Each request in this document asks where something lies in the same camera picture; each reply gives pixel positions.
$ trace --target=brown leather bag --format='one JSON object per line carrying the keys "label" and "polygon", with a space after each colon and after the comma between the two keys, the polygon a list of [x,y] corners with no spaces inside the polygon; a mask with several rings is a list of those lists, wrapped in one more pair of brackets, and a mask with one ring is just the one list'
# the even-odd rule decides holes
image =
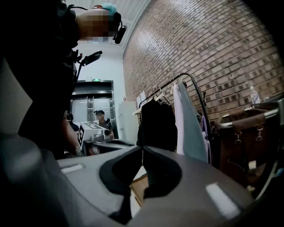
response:
{"label": "brown leather bag", "polygon": [[[266,110],[241,111],[218,120],[221,138],[219,169],[247,187],[256,187],[270,153],[278,147],[279,118],[265,119]],[[231,128],[222,123],[232,122]]]}

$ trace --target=bottle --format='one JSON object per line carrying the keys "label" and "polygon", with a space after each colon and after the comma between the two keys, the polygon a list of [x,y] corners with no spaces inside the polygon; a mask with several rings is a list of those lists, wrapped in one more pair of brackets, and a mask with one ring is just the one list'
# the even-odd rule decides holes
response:
{"label": "bottle", "polygon": [[260,98],[258,96],[257,91],[254,89],[254,87],[250,86],[249,89],[250,89],[250,97],[252,98],[252,103],[253,104],[260,103]]}

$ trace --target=black clothing rack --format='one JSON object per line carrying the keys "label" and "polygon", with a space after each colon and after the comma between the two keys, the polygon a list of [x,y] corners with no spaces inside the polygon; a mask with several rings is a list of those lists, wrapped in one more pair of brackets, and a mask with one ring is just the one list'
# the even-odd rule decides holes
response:
{"label": "black clothing rack", "polygon": [[201,103],[201,106],[202,106],[202,110],[203,110],[203,114],[204,114],[204,117],[205,117],[205,120],[206,120],[206,126],[207,126],[207,132],[208,132],[208,140],[211,142],[212,140],[212,133],[211,133],[211,128],[210,128],[210,123],[209,123],[209,119],[208,119],[208,115],[207,115],[207,111],[206,111],[206,107],[205,107],[205,102],[202,98],[202,95],[200,93],[200,90],[198,88],[198,85],[195,81],[195,79],[193,78],[192,75],[189,75],[188,73],[181,73],[177,76],[175,76],[174,78],[170,79],[167,83],[165,83],[163,86],[159,87],[158,89],[156,89],[152,94],[150,94],[146,99],[142,100],[142,102],[146,101],[147,99],[149,99],[152,95],[156,94],[157,92],[159,92],[162,88],[166,87],[167,85],[169,85],[171,82],[173,82],[174,80],[176,80],[177,78],[181,77],[182,75],[187,75],[191,78],[192,82],[193,82],[193,85],[197,91],[197,94],[198,94],[198,97],[200,99],[200,103]]}

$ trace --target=ceiling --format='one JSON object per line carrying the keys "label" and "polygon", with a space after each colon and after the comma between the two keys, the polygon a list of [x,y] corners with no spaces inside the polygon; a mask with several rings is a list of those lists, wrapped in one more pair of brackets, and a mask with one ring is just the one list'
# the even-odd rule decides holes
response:
{"label": "ceiling", "polygon": [[[73,4],[85,8],[91,8],[93,5],[100,5],[106,2],[114,4],[117,8],[117,12],[121,14],[123,25],[127,26],[123,39],[121,43],[118,44],[122,49],[125,49],[136,22],[150,1],[151,0],[66,0],[65,2],[67,5]],[[74,11],[79,13],[82,12],[82,9],[74,9]],[[112,38],[109,38],[109,41],[104,43],[117,45]]]}

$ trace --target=brick wall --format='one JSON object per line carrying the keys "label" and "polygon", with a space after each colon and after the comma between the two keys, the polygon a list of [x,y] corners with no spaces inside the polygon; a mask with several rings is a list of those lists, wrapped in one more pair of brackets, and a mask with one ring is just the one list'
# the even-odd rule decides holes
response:
{"label": "brick wall", "polygon": [[[191,74],[211,121],[260,98],[284,91],[284,68],[271,35],[241,0],[152,0],[139,19],[123,58],[126,98],[148,95],[181,72]],[[188,93],[201,110],[189,77]],[[169,93],[163,91],[174,103]]]}

